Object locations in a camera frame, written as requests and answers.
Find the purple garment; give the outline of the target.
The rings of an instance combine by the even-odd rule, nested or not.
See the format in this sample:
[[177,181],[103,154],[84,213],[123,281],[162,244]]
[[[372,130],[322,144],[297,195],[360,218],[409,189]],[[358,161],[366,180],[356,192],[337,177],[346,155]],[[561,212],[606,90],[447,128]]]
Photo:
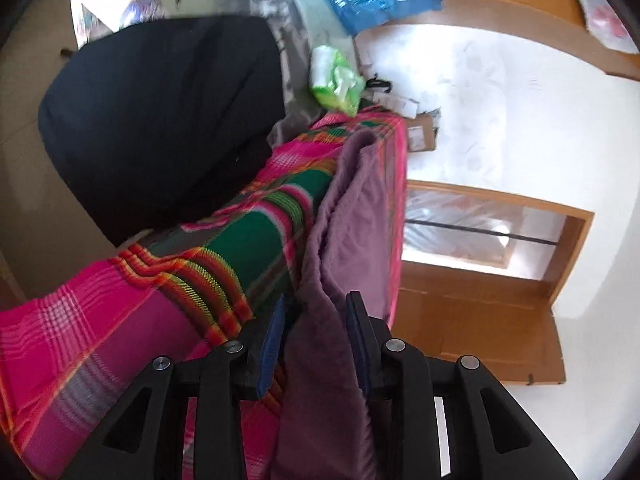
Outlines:
[[296,298],[302,313],[286,337],[284,392],[273,479],[374,479],[366,397],[347,331],[346,297],[360,292],[370,315],[395,307],[394,244],[406,183],[404,130],[360,127],[308,236]]

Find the wooden door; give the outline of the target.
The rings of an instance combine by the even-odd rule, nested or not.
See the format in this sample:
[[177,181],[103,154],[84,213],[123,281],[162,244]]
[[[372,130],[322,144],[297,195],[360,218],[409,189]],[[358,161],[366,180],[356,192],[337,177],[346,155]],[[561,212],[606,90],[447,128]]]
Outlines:
[[545,282],[405,261],[392,334],[433,358],[472,354],[505,384],[566,381]]

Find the plastic sheet door curtain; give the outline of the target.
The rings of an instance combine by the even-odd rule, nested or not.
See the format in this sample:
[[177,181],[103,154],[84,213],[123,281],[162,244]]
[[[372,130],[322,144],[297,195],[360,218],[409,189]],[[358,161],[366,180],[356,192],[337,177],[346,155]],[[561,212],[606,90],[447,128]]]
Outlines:
[[566,217],[502,200],[411,190],[404,224],[405,261],[539,281]]

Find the pink plaid table cloth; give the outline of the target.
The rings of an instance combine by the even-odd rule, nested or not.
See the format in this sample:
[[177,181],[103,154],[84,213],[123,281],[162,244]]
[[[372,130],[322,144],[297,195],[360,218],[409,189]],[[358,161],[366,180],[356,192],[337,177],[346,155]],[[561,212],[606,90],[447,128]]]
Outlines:
[[308,236],[341,192],[361,197],[395,305],[406,127],[369,107],[331,113],[276,148],[210,218],[145,237],[55,292],[1,315],[1,432],[21,465],[56,479],[156,356],[200,358],[300,282]]

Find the cardboard box with label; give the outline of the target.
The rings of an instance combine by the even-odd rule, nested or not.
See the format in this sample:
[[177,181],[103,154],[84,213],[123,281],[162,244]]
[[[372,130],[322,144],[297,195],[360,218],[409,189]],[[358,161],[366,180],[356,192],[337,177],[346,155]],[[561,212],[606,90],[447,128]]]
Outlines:
[[405,120],[410,153],[434,152],[436,150],[436,127],[431,114],[420,114]]

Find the green white tissue pack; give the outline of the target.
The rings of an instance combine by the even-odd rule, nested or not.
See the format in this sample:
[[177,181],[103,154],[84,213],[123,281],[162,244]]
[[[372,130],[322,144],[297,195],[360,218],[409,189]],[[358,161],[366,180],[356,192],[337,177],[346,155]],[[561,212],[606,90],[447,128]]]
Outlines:
[[322,44],[311,52],[308,87],[325,110],[354,117],[366,82],[340,50]]

